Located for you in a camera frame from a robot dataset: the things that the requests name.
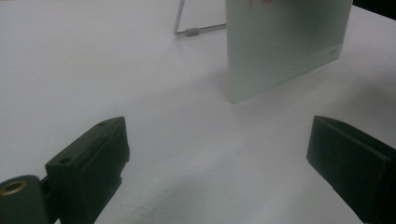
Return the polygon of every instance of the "dark background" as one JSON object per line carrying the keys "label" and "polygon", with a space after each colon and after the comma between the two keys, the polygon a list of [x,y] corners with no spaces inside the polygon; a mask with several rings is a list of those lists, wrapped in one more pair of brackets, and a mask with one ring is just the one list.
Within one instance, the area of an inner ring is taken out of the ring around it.
{"label": "dark background", "polygon": [[353,5],[396,20],[396,1],[394,0],[354,0]]}

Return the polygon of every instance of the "black object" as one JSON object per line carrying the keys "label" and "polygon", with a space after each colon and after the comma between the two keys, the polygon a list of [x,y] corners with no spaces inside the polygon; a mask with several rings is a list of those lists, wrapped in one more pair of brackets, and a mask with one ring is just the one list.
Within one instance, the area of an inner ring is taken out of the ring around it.
{"label": "black object", "polygon": [[394,0],[354,0],[353,5],[396,20]]}
{"label": "black object", "polygon": [[0,223],[94,223],[120,186],[129,154],[123,117],[93,126],[46,164],[43,180],[24,175],[0,184]]}
{"label": "black object", "polygon": [[396,150],[344,122],[315,117],[309,163],[364,223],[396,223]]}

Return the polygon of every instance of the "tabletop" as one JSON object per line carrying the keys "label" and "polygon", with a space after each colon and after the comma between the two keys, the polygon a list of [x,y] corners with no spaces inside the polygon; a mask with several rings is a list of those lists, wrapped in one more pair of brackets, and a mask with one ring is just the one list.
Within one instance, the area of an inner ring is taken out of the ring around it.
{"label": "tabletop", "polygon": [[[338,60],[238,104],[226,31],[175,38],[178,1],[0,1],[0,181],[126,118],[131,160],[96,223],[361,223],[305,155],[315,115],[396,147],[396,22],[353,7]],[[182,28],[225,22],[186,3]]]}

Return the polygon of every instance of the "metal stand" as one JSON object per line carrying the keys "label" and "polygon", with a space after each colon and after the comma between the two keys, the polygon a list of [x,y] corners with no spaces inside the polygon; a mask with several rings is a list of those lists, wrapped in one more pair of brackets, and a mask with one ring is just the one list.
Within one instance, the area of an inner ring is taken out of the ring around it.
{"label": "metal stand", "polygon": [[190,37],[190,36],[204,34],[204,33],[212,32],[212,31],[222,30],[222,29],[226,28],[226,24],[219,24],[219,25],[208,26],[208,27],[204,27],[204,28],[194,27],[194,28],[187,29],[186,31],[179,32],[178,26],[180,25],[181,13],[183,12],[184,2],[185,2],[185,0],[180,0],[180,4],[178,6],[178,12],[177,12],[175,29],[174,29],[175,36]]}

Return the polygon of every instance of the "white table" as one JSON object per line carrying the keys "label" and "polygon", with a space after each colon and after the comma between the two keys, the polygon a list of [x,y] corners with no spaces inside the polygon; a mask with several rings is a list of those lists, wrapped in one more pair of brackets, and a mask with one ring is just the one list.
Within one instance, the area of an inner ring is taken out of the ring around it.
{"label": "white table", "polygon": [[[224,20],[195,2],[186,23]],[[124,116],[132,159],[98,224],[361,223],[305,153],[315,115],[396,147],[396,22],[353,7],[339,60],[232,105],[226,32],[174,38],[177,4],[0,2],[0,181]]]}

